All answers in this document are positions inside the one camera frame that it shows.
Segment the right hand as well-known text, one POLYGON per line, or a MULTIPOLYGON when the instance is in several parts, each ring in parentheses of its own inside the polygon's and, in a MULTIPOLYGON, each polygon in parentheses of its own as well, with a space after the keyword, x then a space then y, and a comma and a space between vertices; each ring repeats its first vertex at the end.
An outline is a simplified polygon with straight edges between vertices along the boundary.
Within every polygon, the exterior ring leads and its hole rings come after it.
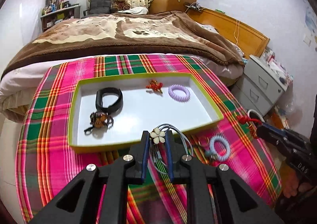
POLYGON ((291 198, 302 193, 308 197, 316 197, 316 186, 313 186, 310 182, 302 181, 297 172, 284 162, 279 169, 279 173, 282 180, 281 195, 284 197, 291 198))

